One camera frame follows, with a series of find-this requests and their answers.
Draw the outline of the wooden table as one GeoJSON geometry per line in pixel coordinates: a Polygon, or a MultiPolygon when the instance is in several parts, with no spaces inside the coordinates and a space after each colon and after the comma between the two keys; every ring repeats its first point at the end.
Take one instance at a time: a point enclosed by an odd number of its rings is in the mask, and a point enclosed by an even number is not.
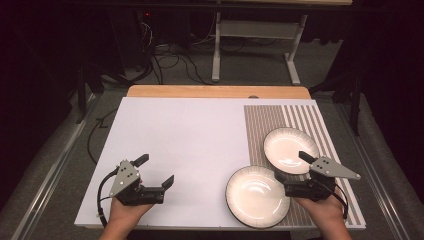
{"type": "Polygon", "coordinates": [[[201,86],[201,85],[136,85],[128,97],[156,98],[260,98],[307,99],[307,88],[301,86],[201,86]]]}

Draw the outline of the black stand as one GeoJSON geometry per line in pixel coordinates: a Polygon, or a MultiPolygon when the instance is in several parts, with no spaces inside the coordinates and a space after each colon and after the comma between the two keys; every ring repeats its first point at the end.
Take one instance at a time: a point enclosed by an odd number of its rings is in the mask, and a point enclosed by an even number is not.
{"type": "Polygon", "coordinates": [[[80,124],[87,113],[86,88],[93,94],[102,94],[104,86],[102,84],[99,71],[91,64],[82,63],[77,73],[77,99],[78,99],[78,117],[77,124],[80,124]]]}
{"type": "Polygon", "coordinates": [[[333,91],[332,100],[334,103],[350,104],[349,123],[353,133],[358,136],[358,118],[360,113],[361,80],[352,72],[340,74],[332,77],[320,84],[308,89],[313,95],[320,91],[333,91]]]}

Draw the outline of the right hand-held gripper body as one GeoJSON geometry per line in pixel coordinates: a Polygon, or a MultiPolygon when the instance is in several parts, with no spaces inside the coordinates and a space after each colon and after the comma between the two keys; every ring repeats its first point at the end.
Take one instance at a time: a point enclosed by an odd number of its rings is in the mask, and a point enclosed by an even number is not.
{"type": "Polygon", "coordinates": [[[345,178],[360,180],[361,175],[343,166],[335,160],[323,156],[315,158],[313,164],[309,164],[309,177],[305,180],[289,180],[283,184],[285,194],[288,197],[306,198],[313,201],[325,200],[335,194],[336,179],[345,178]]]}

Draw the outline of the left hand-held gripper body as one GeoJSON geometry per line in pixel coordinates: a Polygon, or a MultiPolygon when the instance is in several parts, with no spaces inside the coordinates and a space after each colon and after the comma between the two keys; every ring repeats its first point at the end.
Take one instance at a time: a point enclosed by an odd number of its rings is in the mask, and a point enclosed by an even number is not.
{"type": "Polygon", "coordinates": [[[162,187],[142,185],[138,167],[134,167],[131,162],[123,160],[118,166],[109,196],[118,199],[125,206],[162,204],[165,190],[162,187]]]}

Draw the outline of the person's right hand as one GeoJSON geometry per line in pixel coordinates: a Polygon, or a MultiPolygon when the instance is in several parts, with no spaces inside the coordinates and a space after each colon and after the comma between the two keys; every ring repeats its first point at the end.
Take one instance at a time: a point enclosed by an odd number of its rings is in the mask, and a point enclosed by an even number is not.
{"type": "Polygon", "coordinates": [[[309,213],[319,230],[326,232],[345,226],[341,203],[335,197],[316,202],[306,198],[295,198],[295,201],[309,213]]]}

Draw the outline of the white board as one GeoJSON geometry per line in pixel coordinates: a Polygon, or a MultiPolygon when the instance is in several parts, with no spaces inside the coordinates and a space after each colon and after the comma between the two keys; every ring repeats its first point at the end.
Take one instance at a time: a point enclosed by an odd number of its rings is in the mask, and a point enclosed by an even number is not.
{"type": "Polygon", "coordinates": [[[142,218],[141,228],[244,230],[245,225],[228,209],[225,197],[233,173],[251,164],[244,107],[302,105],[312,101],[123,98],[76,216],[76,225],[99,227],[96,197],[108,196],[112,186],[105,176],[122,160],[149,154],[149,161],[140,168],[143,183],[159,186],[174,176],[174,184],[166,191],[164,202],[142,218]]]}

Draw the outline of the white dark-rimmed plate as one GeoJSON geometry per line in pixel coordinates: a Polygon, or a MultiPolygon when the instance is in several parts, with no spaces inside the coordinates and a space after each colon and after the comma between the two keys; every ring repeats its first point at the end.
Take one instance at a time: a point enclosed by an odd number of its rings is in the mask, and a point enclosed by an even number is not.
{"type": "Polygon", "coordinates": [[[319,156],[315,141],[303,131],[295,128],[277,128],[267,134],[263,149],[268,161],[288,174],[306,174],[309,164],[299,157],[303,151],[313,158],[319,156]]]}
{"type": "Polygon", "coordinates": [[[287,216],[291,203],[274,172],[261,166],[237,170],[227,183],[225,197],[232,215],[256,229],[278,225],[287,216]]]}

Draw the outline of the person's left hand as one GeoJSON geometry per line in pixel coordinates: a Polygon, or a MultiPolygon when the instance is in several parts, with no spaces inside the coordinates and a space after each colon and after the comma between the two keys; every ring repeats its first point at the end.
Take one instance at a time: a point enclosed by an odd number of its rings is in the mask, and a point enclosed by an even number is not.
{"type": "Polygon", "coordinates": [[[125,206],[118,199],[113,198],[110,208],[109,223],[134,227],[152,207],[152,204],[125,206]]]}

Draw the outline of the black computer case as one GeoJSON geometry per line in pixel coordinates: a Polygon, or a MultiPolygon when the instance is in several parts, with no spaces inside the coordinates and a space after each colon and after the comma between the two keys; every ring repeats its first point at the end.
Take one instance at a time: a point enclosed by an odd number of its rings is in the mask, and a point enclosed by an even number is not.
{"type": "Polygon", "coordinates": [[[125,72],[141,72],[150,60],[142,45],[137,12],[132,9],[110,10],[109,18],[125,72]]]}

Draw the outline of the striped brown white placemat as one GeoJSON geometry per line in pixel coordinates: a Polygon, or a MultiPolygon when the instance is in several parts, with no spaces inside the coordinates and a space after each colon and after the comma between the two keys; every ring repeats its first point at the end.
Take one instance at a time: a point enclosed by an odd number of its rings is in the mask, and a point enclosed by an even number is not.
{"type": "MultiPolygon", "coordinates": [[[[319,156],[327,156],[341,163],[327,127],[315,102],[302,105],[247,105],[244,107],[249,157],[251,165],[272,169],[263,147],[269,132],[280,127],[295,128],[308,134],[319,149],[319,156]]],[[[347,179],[337,179],[336,183],[347,196],[349,211],[345,221],[348,229],[362,230],[366,221],[347,179]]],[[[276,227],[289,229],[314,229],[307,212],[292,200],[286,217],[276,227]]]]}

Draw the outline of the aluminium floor rail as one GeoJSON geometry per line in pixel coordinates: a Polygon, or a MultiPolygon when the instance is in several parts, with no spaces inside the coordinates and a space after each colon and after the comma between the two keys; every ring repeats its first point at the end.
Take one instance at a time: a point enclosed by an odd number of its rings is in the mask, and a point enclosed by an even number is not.
{"type": "Polygon", "coordinates": [[[363,175],[369,182],[373,195],[376,198],[379,208],[383,213],[392,235],[396,240],[411,240],[405,225],[398,215],[398,211],[395,208],[393,200],[389,196],[389,193],[384,187],[383,182],[376,171],[376,168],[372,164],[371,158],[366,152],[365,146],[360,139],[360,136],[355,134],[353,128],[350,125],[348,110],[343,104],[336,104],[335,107],[343,121],[343,124],[347,128],[350,137],[353,140],[357,152],[359,153],[359,159],[363,168],[363,175]]]}
{"type": "Polygon", "coordinates": [[[10,240],[29,240],[68,165],[69,156],[75,146],[75,142],[84,130],[87,120],[97,107],[100,98],[100,94],[90,94],[85,101],[85,113],[78,110],[76,120],[71,122],[70,133],[62,144],[59,154],[54,158],[51,166],[47,168],[43,181],[37,188],[37,192],[26,208],[25,214],[20,219],[10,240]]]}

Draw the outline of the white metal desk frame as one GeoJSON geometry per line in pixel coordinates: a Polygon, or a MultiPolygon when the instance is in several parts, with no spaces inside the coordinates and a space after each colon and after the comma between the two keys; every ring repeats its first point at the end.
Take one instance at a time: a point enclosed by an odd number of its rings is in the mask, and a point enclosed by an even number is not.
{"type": "Polygon", "coordinates": [[[295,23],[278,23],[262,21],[222,20],[221,13],[215,14],[215,40],[212,62],[211,79],[214,83],[220,81],[221,68],[221,38],[260,38],[291,40],[291,50],[284,53],[284,60],[293,85],[300,85],[301,81],[294,63],[294,58],[303,35],[308,16],[302,15],[295,23]]]}

